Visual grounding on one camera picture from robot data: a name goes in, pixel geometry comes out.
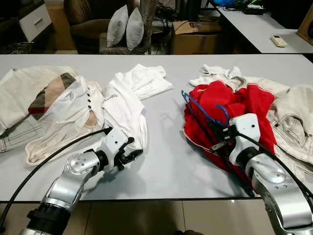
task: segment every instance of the remote control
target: remote control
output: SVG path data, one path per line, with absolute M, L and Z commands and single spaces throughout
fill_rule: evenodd
M 285 47 L 287 46 L 287 43 L 278 35 L 273 35 L 271 37 L 272 41 L 275 43 L 276 46 L 278 47 Z

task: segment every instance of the white pillow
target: white pillow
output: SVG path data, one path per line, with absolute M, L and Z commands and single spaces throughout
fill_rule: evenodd
M 138 46 L 143 38 L 144 25 L 138 7 L 132 12 L 126 26 L 127 47 L 131 51 Z
M 127 5 L 114 12 L 110 19 L 107 34 L 107 47 L 117 45 L 123 38 L 128 20 Z

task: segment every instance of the brown armchair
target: brown armchair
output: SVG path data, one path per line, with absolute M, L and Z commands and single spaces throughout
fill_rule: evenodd
M 125 38 L 115 47 L 106 47 L 106 32 L 114 12 L 127 4 L 129 15 L 137 0 L 64 0 L 64 10 L 70 24 L 70 33 L 79 53 L 144 54 L 150 48 L 152 18 L 157 0 L 140 0 L 144 21 L 144 36 L 140 45 L 129 51 Z

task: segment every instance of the drawer handle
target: drawer handle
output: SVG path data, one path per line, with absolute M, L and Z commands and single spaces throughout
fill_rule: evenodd
M 39 24 L 41 21 L 43 21 L 42 18 L 37 19 L 37 20 L 34 22 L 34 25 L 36 26 L 36 25 Z

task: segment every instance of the white drawer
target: white drawer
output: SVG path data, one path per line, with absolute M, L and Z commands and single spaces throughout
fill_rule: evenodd
M 20 26 L 29 42 L 34 40 L 50 24 L 51 19 L 45 4 L 20 19 Z

